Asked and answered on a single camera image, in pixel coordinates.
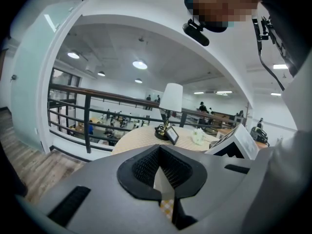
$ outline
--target desk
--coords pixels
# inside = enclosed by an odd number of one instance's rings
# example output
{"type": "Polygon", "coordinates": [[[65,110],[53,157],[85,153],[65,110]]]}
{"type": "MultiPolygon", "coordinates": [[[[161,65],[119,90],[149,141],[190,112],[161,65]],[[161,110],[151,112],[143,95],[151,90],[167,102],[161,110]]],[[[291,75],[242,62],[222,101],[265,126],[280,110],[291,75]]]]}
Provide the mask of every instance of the desk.
{"type": "MultiPolygon", "coordinates": [[[[227,135],[230,131],[232,131],[232,129],[218,129],[218,133],[217,133],[216,137],[218,139],[220,139],[223,136],[227,135]]],[[[258,141],[255,141],[255,143],[257,144],[259,149],[268,147],[267,144],[264,144],[264,143],[261,143],[261,142],[258,142],[258,141]]]]}
{"type": "MultiPolygon", "coordinates": [[[[174,130],[179,135],[179,139],[177,140],[175,146],[196,152],[208,150],[211,141],[219,140],[216,137],[206,135],[205,137],[207,140],[203,142],[202,146],[199,146],[192,141],[191,130],[182,127],[174,127],[174,130]]],[[[119,154],[128,150],[153,144],[171,144],[169,140],[161,140],[156,138],[154,133],[155,128],[152,126],[136,128],[131,132],[126,133],[126,135],[117,142],[112,151],[112,154],[119,154]]]]}

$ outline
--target small picture frame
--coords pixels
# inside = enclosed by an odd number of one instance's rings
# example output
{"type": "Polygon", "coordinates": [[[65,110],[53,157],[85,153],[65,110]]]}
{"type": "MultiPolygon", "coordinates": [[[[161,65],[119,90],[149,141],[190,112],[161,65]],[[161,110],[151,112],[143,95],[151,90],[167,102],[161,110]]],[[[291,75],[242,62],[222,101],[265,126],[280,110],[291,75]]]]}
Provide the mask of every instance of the small picture frame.
{"type": "Polygon", "coordinates": [[[166,128],[165,135],[168,137],[173,145],[175,145],[177,140],[179,139],[179,135],[176,133],[172,126],[166,128]]]}

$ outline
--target metal railing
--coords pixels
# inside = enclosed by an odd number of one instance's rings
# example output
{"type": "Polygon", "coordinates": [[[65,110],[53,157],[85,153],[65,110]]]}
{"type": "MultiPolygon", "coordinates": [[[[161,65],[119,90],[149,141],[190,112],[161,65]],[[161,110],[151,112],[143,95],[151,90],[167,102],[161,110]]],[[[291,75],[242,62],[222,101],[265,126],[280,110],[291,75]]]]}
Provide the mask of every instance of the metal railing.
{"type": "MultiPolygon", "coordinates": [[[[50,117],[49,117],[49,123],[56,125],[59,129],[62,128],[62,129],[67,130],[67,133],[72,133],[75,135],[84,136],[85,142],[81,142],[81,141],[73,140],[72,138],[68,138],[68,137],[61,135],[60,133],[55,132],[55,131],[50,129],[50,132],[57,135],[58,137],[61,137],[61,138],[64,138],[68,141],[71,141],[71,142],[85,146],[87,153],[91,153],[91,148],[100,149],[100,150],[104,150],[104,151],[112,151],[112,149],[109,149],[109,148],[104,148],[104,147],[99,147],[99,146],[93,145],[92,143],[90,143],[90,138],[106,140],[106,141],[109,141],[112,143],[116,143],[119,141],[118,138],[108,138],[108,137],[89,134],[89,126],[90,125],[95,126],[95,127],[101,127],[101,128],[105,128],[105,129],[119,130],[119,131],[125,131],[125,132],[131,131],[131,129],[121,128],[121,127],[116,127],[116,126],[111,126],[111,125],[105,125],[105,124],[97,123],[97,122],[89,122],[90,112],[101,113],[103,115],[109,114],[110,116],[113,116],[113,117],[118,116],[118,117],[125,117],[125,118],[138,119],[138,120],[144,120],[144,121],[154,121],[154,122],[161,122],[161,123],[164,122],[162,119],[149,118],[149,117],[139,117],[139,116],[134,116],[134,115],[130,116],[130,115],[112,113],[112,112],[108,112],[108,111],[104,111],[104,110],[98,110],[98,109],[90,108],[91,97],[100,98],[103,101],[105,101],[105,100],[118,101],[119,104],[121,102],[128,103],[131,105],[135,105],[135,107],[142,106],[143,108],[144,107],[145,108],[151,107],[151,108],[159,109],[159,103],[157,103],[157,102],[143,100],[143,99],[136,99],[136,98],[132,98],[132,97],[126,97],[126,96],[122,96],[122,95],[111,94],[111,93],[101,92],[101,91],[92,90],[92,89],[72,87],[72,86],[67,86],[67,85],[50,84],[49,88],[50,89],[57,89],[60,91],[66,91],[66,92],[70,92],[70,93],[85,95],[84,106],[75,105],[75,104],[70,103],[72,101],[66,102],[66,101],[48,98],[48,114],[52,113],[52,114],[57,115],[58,117],[64,117],[64,118],[66,118],[66,120],[70,119],[70,120],[74,120],[75,122],[83,123],[83,127],[84,127],[83,132],[79,132],[79,131],[76,131],[72,128],[69,128],[69,127],[63,126],[61,124],[55,123],[54,121],[51,121],[50,117]],[[84,110],[84,118],[79,119],[76,117],[71,117],[68,115],[64,115],[64,114],[55,112],[55,111],[50,109],[50,108],[55,108],[55,107],[60,107],[60,106],[70,106],[70,107],[74,107],[77,109],[83,109],[84,110]]],[[[232,126],[230,126],[229,128],[232,128],[235,126],[235,124],[237,124],[237,122],[233,121],[233,120],[215,117],[212,115],[208,115],[206,113],[197,112],[197,111],[184,109],[184,108],[182,109],[182,112],[179,113],[179,115],[180,115],[180,121],[169,121],[169,122],[171,124],[177,124],[177,125],[179,125],[179,127],[184,127],[184,126],[188,125],[188,126],[194,126],[194,127],[213,128],[213,129],[225,128],[224,126],[222,126],[222,124],[221,125],[207,125],[207,124],[198,124],[198,123],[187,122],[187,116],[189,115],[189,116],[197,117],[197,118],[202,119],[202,120],[208,119],[208,120],[226,122],[226,123],[232,124],[232,126]]]]}

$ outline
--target white lampshade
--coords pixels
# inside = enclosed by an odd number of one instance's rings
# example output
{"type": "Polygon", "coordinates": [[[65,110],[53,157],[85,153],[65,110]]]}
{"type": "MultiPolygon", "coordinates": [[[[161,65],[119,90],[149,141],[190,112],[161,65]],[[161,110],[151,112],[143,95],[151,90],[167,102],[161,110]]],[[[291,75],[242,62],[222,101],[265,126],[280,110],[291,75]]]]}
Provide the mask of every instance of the white lampshade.
{"type": "Polygon", "coordinates": [[[182,111],[183,87],[179,84],[168,83],[165,93],[161,98],[159,107],[162,109],[181,112],[182,111]]]}

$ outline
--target wooden floor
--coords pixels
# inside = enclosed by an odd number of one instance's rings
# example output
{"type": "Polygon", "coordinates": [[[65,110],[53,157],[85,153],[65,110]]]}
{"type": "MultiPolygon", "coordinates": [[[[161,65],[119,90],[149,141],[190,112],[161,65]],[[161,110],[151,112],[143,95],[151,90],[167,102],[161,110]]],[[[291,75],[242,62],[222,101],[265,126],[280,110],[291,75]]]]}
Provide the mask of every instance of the wooden floor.
{"type": "Polygon", "coordinates": [[[25,198],[34,204],[61,179],[85,164],[57,150],[46,155],[20,142],[7,110],[0,111],[0,141],[15,171],[28,187],[25,198]]]}

